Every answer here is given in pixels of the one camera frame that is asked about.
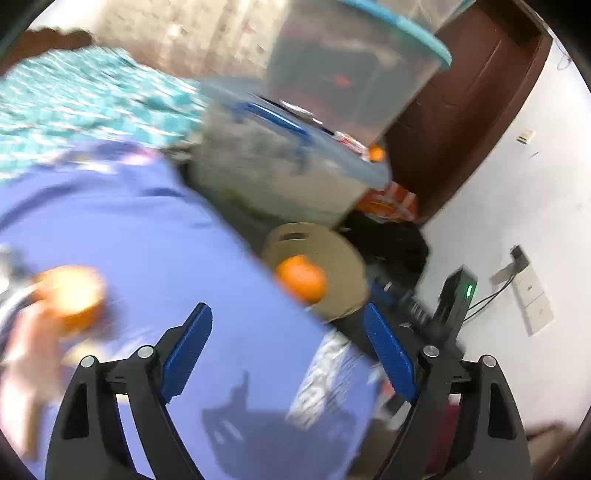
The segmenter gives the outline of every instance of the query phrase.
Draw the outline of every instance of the wall switch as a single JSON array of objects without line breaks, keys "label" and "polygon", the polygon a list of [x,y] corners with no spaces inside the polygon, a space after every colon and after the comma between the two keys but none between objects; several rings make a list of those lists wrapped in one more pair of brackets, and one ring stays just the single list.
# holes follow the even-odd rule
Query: wall switch
[{"label": "wall switch", "polygon": [[515,277],[515,291],[522,307],[527,307],[536,298],[544,294],[542,285],[531,265],[525,267]]},{"label": "wall switch", "polygon": [[525,320],[530,335],[539,332],[554,320],[554,313],[550,308],[550,302],[546,295],[536,298],[525,308]]},{"label": "wall switch", "polygon": [[535,131],[524,129],[519,136],[517,137],[517,141],[527,145],[531,142],[531,139],[534,138]]}]

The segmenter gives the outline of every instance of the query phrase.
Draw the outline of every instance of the red object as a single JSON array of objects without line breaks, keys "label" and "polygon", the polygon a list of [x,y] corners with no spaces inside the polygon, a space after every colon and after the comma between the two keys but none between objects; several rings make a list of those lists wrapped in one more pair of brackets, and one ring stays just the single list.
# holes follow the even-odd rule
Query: red object
[{"label": "red object", "polygon": [[390,222],[414,222],[418,218],[418,197],[391,181],[385,190],[368,190],[355,209]]},{"label": "red object", "polygon": [[343,77],[342,75],[335,75],[333,77],[333,83],[337,87],[341,88],[348,88],[353,85],[353,82],[351,82],[351,80],[349,80],[347,77]]}]

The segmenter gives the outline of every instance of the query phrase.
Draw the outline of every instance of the beige bowl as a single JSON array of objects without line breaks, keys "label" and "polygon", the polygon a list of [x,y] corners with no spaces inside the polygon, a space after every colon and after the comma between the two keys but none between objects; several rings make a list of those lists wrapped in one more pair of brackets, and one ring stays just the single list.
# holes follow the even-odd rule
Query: beige bowl
[{"label": "beige bowl", "polygon": [[273,230],[262,250],[262,259],[273,272],[286,258],[306,255],[324,270],[326,295],[311,306],[328,322],[359,310],[369,289],[365,263],[358,251],[338,233],[315,223],[286,223]]}]

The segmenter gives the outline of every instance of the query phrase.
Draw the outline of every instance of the wooden door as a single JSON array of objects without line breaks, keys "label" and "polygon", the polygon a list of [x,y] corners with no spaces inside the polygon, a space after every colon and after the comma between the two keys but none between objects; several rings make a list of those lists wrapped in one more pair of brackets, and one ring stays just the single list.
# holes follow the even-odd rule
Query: wooden door
[{"label": "wooden door", "polygon": [[385,135],[394,180],[438,211],[507,129],[550,51],[551,37],[511,0],[478,0],[437,36],[452,68],[433,77]]}]

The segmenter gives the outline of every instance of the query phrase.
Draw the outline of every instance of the blue container lid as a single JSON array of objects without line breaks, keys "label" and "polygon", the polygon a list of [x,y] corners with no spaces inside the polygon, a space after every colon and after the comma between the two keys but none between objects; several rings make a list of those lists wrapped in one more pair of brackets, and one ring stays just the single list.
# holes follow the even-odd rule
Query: blue container lid
[{"label": "blue container lid", "polygon": [[434,37],[430,32],[407,17],[398,15],[371,0],[339,0],[342,4],[357,8],[383,22],[386,22],[400,30],[405,35],[414,38],[419,43],[431,50],[441,60],[445,69],[452,66],[452,55],[447,47]]}]

